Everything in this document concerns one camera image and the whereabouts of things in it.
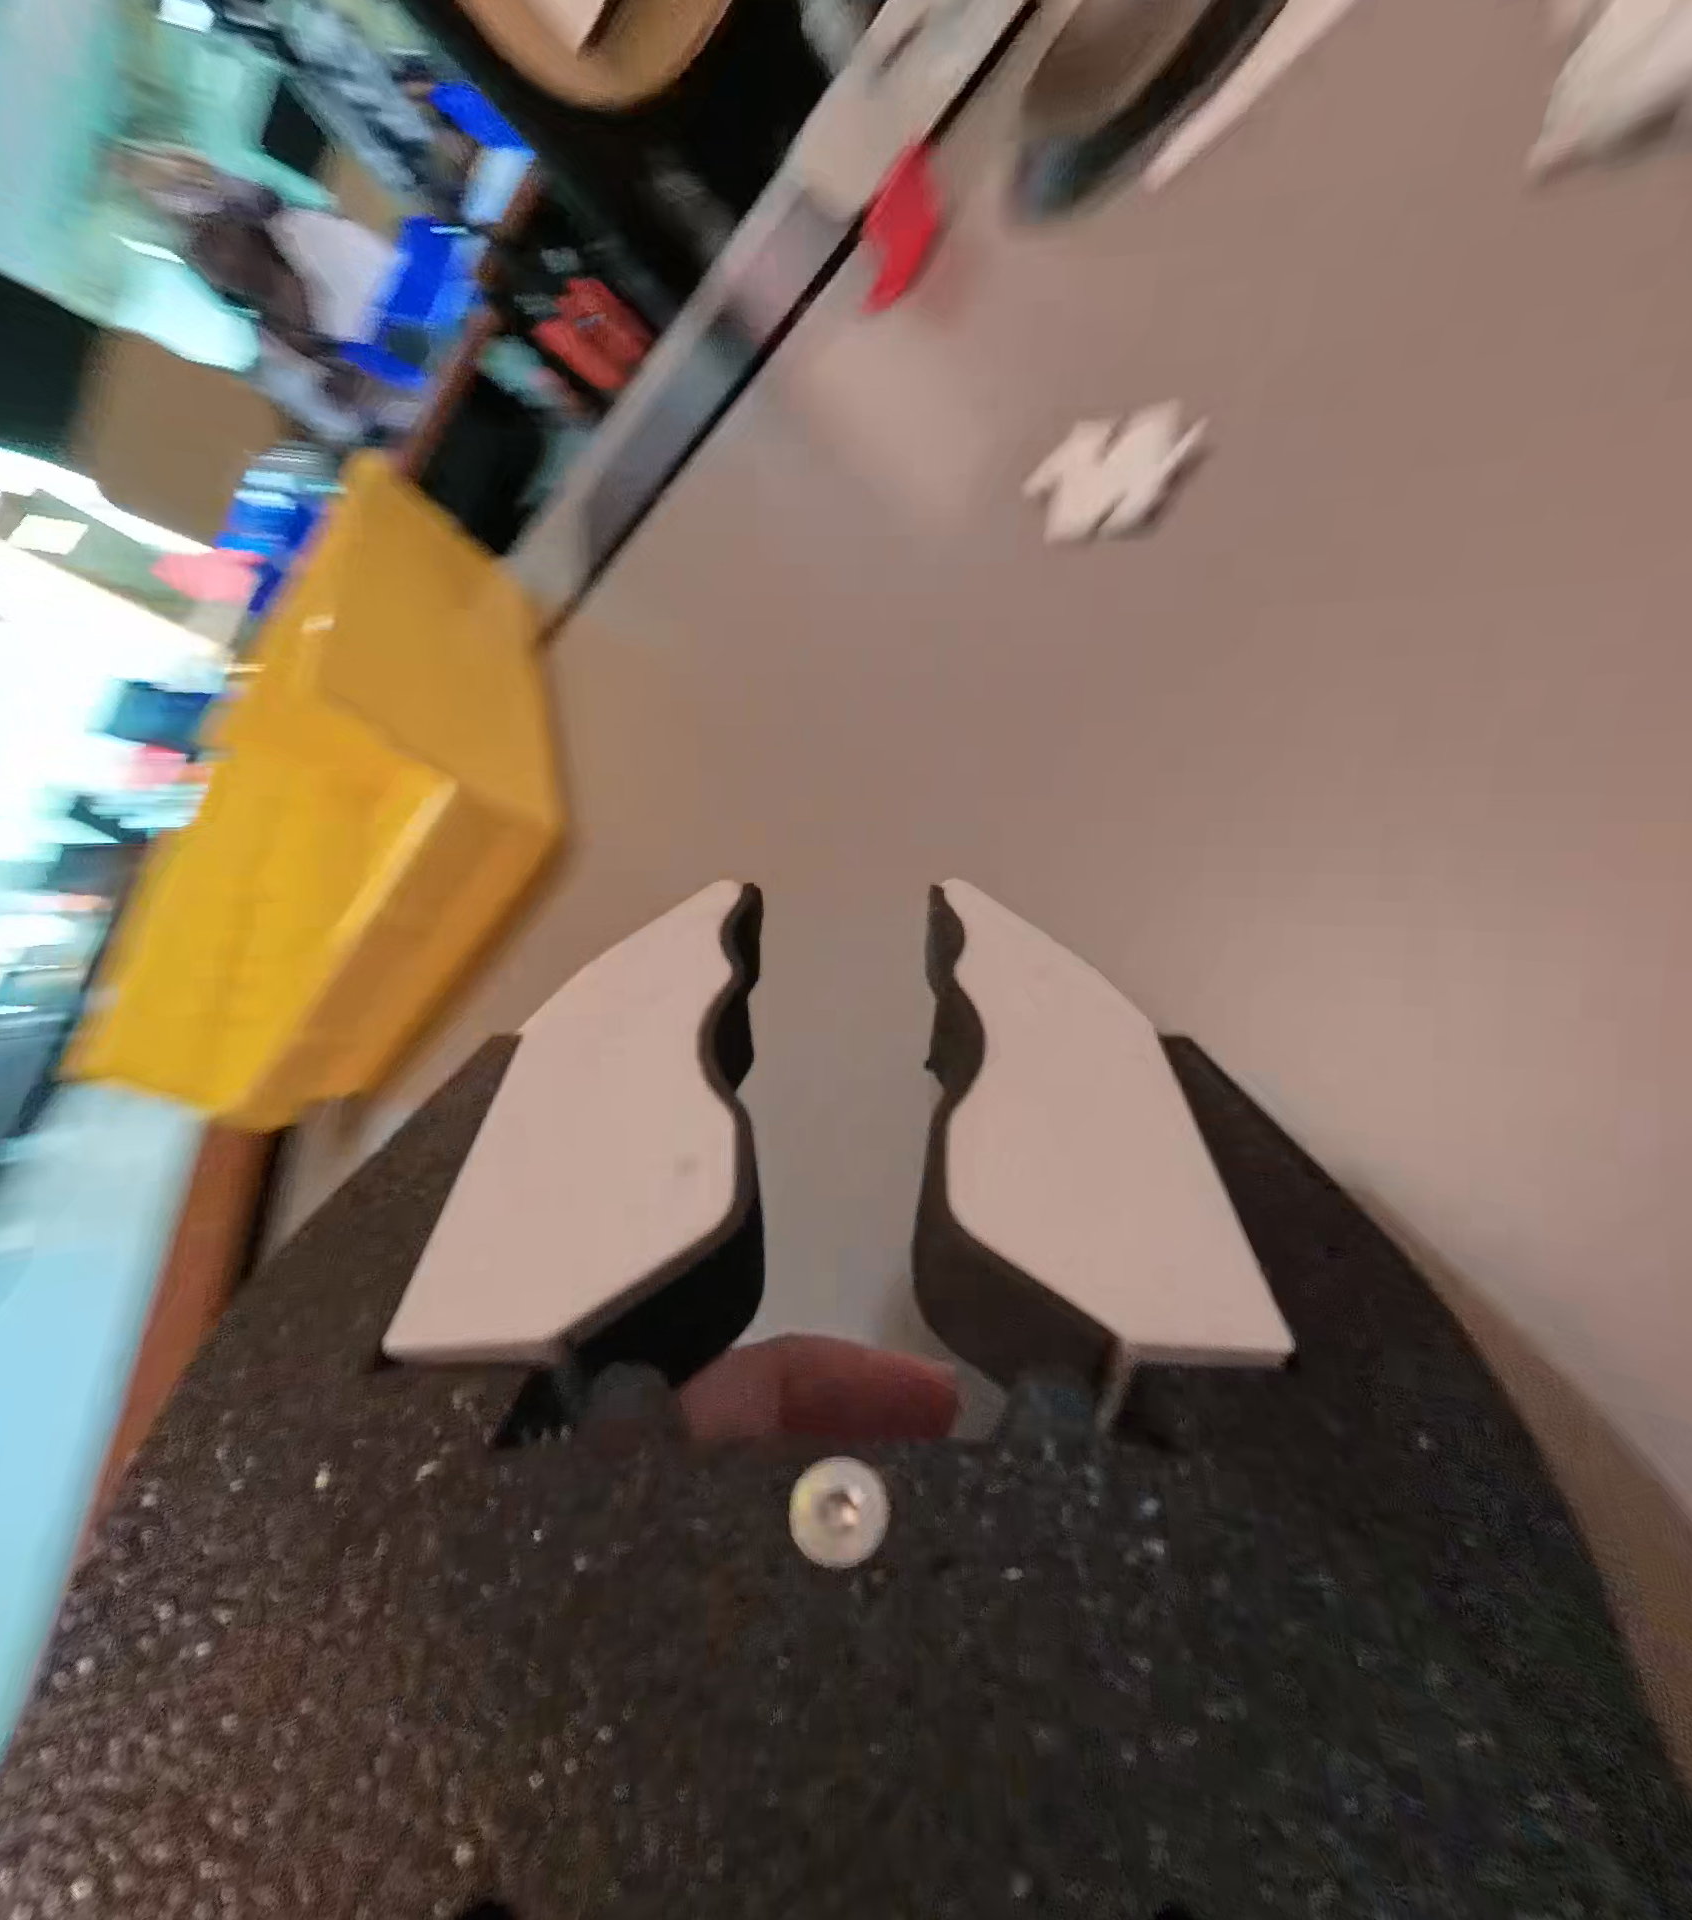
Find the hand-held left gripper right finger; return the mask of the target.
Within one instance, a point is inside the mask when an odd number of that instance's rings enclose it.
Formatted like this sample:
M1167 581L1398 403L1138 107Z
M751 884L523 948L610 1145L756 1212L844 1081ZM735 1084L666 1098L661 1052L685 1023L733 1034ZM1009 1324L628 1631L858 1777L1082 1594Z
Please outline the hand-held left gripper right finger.
M1163 1034L963 878L929 888L935 1104L911 1281L994 1386L1060 1374L1112 1427L1157 1371L1280 1374L1297 1337Z

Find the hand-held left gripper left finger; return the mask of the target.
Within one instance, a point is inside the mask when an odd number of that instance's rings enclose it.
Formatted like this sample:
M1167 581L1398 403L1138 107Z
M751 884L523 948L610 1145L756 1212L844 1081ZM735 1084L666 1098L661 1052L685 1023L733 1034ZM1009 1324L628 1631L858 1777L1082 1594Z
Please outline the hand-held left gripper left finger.
M572 973L514 1036L385 1324L394 1365L523 1365L671 1389L762 1304L762 888L719 878Z

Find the partly built puzzle ball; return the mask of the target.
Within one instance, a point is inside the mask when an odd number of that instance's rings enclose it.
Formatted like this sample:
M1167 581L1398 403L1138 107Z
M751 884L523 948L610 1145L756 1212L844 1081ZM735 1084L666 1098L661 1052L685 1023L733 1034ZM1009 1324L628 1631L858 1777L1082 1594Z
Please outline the partly built puzzle ball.
M1535 181L1692 131L1692 3L1553 3L1564 63L1526 171Z

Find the white puzzle piece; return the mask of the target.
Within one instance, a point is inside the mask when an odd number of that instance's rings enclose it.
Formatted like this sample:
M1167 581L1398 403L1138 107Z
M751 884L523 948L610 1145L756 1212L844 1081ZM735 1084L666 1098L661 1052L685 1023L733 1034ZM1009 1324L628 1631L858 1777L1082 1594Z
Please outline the white puzzle piece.
M1203 460L1210 420L1170 398L1106 420L1078 420L1021 480L1052 547L1127 540L1157 519Z

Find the black round ball stand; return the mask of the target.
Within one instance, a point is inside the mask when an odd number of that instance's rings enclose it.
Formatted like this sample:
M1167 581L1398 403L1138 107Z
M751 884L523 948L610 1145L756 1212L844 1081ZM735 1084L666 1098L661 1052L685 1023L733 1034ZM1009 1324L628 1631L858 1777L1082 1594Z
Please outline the black round ball stand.
M1007 201L1052 223L1129 182L1210 107L1287 3L1080 3L1030 70Z

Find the yellow plastic bin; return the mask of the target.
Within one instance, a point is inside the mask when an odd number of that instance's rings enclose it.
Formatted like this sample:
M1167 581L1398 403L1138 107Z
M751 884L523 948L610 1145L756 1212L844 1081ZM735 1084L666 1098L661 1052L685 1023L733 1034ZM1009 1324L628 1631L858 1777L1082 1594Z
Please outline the yellow plastic bin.
M360 454L110 943L65 1077L274 1133L374 1093L563 846L540 622Z

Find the dark adjacent table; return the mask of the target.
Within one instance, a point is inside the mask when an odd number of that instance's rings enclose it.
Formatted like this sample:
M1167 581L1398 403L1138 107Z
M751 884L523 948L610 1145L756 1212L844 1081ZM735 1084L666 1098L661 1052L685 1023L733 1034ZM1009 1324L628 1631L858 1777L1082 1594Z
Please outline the dark adjacent table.
M663 330L605 425L582 445L547 506L506 556L549 643L586 604L640 523L735 409L859 241L879 188L929 134L868 150L824 198L790 159Z

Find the blue storage bins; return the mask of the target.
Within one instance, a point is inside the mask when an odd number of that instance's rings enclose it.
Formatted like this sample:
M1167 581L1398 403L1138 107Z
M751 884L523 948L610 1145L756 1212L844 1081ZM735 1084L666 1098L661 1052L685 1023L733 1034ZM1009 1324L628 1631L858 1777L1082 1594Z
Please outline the blue storage bins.
M349 363L400 392L425 384L433 357L462 330L475 293L475 267L526 184L535 150L470 82L446 81L425 94L433 117L468 154L445 216L411 216L365 340Z

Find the small red plastic clip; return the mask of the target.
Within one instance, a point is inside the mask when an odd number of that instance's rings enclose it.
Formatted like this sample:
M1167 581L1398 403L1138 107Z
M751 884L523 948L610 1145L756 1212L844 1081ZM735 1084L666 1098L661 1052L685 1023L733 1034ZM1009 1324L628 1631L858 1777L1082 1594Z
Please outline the small red plastic clip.
M944 199L933 144L911 144L884 172L859 225L868 280L862 313L879 315L904 301L924 274L944 225Z

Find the white instruction leaflet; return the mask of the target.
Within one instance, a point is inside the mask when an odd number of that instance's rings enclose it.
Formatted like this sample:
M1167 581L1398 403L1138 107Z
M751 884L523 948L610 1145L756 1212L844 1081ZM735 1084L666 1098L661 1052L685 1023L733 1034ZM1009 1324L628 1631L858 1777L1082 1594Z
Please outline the white instruction leaflet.
M1224 75L1202 92L1140 172L1146 193L1157 195L1200 159L1211 154L1245 115L1287 77L1297 60L1333 35L1360 3L1284 3Z

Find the wooden board with instruction sheet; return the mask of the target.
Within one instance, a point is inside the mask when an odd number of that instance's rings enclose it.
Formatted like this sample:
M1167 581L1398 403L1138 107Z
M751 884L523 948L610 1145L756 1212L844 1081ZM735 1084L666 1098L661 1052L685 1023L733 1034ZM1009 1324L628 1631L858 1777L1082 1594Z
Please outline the wooden board with instruction sheet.
M733 3L455 3L525 82L594 111L645 107L689 77Z

